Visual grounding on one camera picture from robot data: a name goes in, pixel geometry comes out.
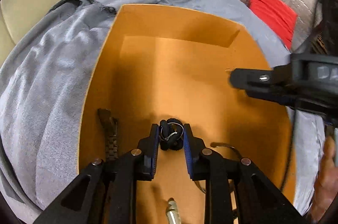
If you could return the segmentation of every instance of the metal screw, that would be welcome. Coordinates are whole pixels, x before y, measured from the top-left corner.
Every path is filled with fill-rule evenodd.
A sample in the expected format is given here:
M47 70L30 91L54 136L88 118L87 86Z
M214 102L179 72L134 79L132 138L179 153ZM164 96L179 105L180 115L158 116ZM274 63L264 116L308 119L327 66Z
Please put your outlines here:
M204 154L204 155L211 155L212 154L212 150L210 150L210 149L203 149L202 150L202 154Z
M131 151L131 154L132 155L140 155L142 153L142 151L140 150L140 149L133 149L132 151Z
M266 82L270 79L270 77L267 74L263 74L259 77L259 80L262 82Z
M249 158L243 157L243 158L241 159L241 163L242 163L243 165L249 166L249 165L251 164L251 160L250 160Z
M95 158L94 161L92 162L94 166L99 166L101 163L102 163L101 158Z

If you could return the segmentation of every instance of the human hand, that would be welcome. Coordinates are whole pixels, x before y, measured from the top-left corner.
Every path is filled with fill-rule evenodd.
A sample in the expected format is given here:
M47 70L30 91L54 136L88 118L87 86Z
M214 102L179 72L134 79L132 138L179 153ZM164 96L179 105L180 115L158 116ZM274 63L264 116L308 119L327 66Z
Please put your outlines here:
M312 220L319 221L338 193L338 167L335 167L334 156L336 144L328 136L324 144L324 156L314 185L315 193L310 209Z

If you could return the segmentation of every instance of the cable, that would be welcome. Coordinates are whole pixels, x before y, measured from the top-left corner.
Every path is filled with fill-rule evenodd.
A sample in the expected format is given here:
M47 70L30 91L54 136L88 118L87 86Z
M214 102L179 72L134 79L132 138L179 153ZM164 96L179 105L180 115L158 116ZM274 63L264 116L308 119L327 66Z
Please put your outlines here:
M293 139L294 139L294 133L295 133L295 128L296 128L296 118L298 116L297 114L298 104L299 104L299 100L296 99L295 107L294 107L294 114L293 114L293 121L292 121L292 131L290 135L290 146L289 146L288 155L286 159L285 172L284 172L281 186L279 187L279 190L281 191L281 193L283 192L285 188L286 181L288 180L289 170L290 170L290 164L291 164L291 159L292 159Z

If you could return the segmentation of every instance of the red pillow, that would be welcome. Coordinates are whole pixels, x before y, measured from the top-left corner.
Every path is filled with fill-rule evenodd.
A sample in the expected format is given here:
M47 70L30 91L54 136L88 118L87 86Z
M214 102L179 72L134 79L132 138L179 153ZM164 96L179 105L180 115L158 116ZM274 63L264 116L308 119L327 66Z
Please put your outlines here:
M297 14L281 0L250 0L251 11L290 49Z

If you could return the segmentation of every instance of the cardboard box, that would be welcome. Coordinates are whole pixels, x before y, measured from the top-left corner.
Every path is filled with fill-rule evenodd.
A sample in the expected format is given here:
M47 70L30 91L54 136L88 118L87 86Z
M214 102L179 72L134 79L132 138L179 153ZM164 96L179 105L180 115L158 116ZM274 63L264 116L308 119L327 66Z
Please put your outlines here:
M98 108L119 119L119 154L136 148L152 123L175 117L195 136L226 142L277 185L283 178L291 125L286 109L252 99L229 84L234 68L268 69L246 29L211 14L161 5L123 5L100 53L83 109L79 169L105 158ZM226 148L217 152L231 157ZM293 200L294 160L284 194ZM205 196L189 179L183 149L158 153L152 182L137 183L138 223L167 223L173 197L183 223L204 223Z

